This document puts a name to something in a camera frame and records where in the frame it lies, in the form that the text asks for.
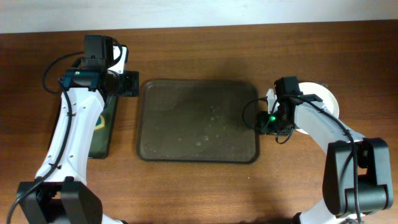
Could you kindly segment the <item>brown serving tray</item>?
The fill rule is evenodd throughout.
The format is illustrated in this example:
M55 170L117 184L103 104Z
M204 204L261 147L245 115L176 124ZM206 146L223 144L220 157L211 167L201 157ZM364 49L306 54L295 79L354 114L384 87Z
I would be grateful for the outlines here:
M250 164L256 87L231 80L152 80L142 87L136 138L144 161Z

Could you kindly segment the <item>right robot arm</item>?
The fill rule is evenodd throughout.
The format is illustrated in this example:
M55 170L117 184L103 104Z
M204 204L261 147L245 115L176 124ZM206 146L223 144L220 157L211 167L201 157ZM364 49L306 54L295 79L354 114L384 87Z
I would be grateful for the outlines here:
M293 217L294 223L362 223L394 203L387 142L367 138L333 115L317 95L297 87L268 90L255 130L291 137L304 130L325 152L322 199Z

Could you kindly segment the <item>white plate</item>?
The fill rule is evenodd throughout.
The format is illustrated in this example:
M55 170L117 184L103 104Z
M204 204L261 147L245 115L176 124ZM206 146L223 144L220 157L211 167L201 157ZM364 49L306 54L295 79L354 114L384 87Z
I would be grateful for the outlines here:
M302 82L299 83L300 91L303 95L316 95L318 96L323 103L323 106L319 105L318 102L314 102L314 104L318 105L319 108L323 108L328 110L330 114L334 117L339 118L340 116L340 107L337 102L336 97L333 93L322 86L321 84L313 83L313 82ZM305 129L302 129L302 125L309 125L309 121L312 118L313 112L318 112L318 110L311 107L308 103L304 102L300 106L297 107L298 115L295 115L295 125L296 130L300 133L308 135Z

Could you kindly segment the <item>green and yellow sponge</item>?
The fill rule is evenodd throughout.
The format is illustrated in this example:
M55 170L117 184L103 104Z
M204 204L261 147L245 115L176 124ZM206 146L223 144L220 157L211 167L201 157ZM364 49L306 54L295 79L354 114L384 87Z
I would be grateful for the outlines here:
M99 130L105 127L105 119L104 116L101 114L96 122L94 130Z

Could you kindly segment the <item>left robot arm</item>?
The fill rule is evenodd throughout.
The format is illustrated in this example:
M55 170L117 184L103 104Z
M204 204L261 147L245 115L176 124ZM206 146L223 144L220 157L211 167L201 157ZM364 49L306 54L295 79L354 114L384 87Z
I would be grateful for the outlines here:
M83 58L59 79L61 105L50 147L32 182L21 182L10 212L29 223L118 223L88 188L86 167L95 126L112 96L137 96L128 47L112 39L86 43Z

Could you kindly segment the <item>black rectangular water tray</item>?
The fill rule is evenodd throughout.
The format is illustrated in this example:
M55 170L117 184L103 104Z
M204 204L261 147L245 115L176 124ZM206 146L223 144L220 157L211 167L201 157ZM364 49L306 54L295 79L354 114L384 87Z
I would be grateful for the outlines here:
M96 131L94 130L88 153L89 159L105 159L109 155L118 97L110 96L107 103L106 108L101 113L105 119L105 127Z

